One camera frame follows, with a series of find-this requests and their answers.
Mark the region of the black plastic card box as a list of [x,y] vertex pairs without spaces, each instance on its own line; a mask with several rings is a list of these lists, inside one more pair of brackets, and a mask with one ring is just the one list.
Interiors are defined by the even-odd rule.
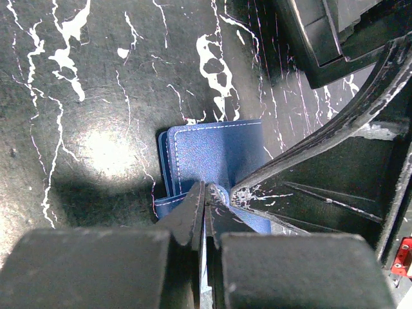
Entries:
[[310,87],[376,63],[387,42],[411,32],[411,1],[274,1]]

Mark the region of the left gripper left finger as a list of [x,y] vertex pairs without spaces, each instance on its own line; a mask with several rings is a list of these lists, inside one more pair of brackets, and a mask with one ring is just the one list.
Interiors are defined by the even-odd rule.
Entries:
[[155,225],[35,229],[1,271],[2,308],[199,308],[205,184]]

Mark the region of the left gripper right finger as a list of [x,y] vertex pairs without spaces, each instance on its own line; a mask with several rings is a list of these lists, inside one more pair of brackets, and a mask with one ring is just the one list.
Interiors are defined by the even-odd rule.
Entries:
[[394,308],[375,255],[354,234],[259,234],[205,189],[214,308]]

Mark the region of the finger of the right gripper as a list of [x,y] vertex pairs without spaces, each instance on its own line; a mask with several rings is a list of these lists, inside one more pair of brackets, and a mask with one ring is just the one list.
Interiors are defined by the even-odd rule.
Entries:
[[367,81],[337,116],[237,183],[230,191],[231,204],[246,205],[255,186],[353,136],[388,106],[410,78],[411,34],[408,33],[387,42]]
[[233,188],[235,206],[307,232],[361,235],[380,258],[411,232],[410,136],[350,137],[271,167]]

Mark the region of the blue leather card holder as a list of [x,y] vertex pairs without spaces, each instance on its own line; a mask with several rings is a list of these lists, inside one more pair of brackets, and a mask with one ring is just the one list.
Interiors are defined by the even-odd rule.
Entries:
[[229,192],[265,163],[260,120],[174,126],[160,133],[158,151],[167,192],[154,202],[159,219],[181,204],[194,183],[217,186],[230,208]]

